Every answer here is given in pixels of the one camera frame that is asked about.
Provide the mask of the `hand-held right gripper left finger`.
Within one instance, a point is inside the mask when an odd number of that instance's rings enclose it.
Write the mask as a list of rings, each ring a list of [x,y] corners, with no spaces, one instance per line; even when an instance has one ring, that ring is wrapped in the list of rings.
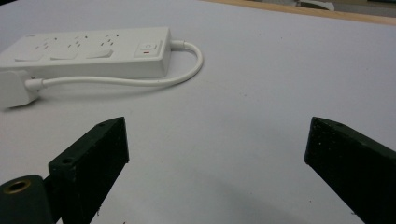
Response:
[[[49,163],[63,224],[90,224],[126,163],[125,118],[95,125]]]

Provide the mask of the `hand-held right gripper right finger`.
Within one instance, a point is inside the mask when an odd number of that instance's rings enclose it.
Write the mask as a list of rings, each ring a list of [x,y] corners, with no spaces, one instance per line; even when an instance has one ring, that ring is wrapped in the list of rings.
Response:
[[[396,224],[396,151],[313,117],[304,161],[365,224]]]

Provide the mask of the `white power plug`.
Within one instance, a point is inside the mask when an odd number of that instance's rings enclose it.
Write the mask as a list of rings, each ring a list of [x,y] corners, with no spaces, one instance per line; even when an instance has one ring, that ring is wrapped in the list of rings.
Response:
[[[0,72],[0,108],[28,105],[38,97],[37,91],[29,90],[25,82],[30,75],[23,70]]]

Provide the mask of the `white power strip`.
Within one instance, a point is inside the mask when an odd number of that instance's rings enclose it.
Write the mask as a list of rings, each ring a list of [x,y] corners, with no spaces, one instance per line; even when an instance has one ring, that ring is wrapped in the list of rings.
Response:
[[[170,40],[167,27],[26,35],[0,53],[0,71],[39,78],[161,78]]]

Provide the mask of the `pale object beyond table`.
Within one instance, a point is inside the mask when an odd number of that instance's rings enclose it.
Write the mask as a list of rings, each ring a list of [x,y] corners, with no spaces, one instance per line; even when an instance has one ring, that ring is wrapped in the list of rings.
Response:
[[[334,11],[334,4],[331,2],[321,2],[317,0],[296,0],[296,5],[298,7],[314,8]]]

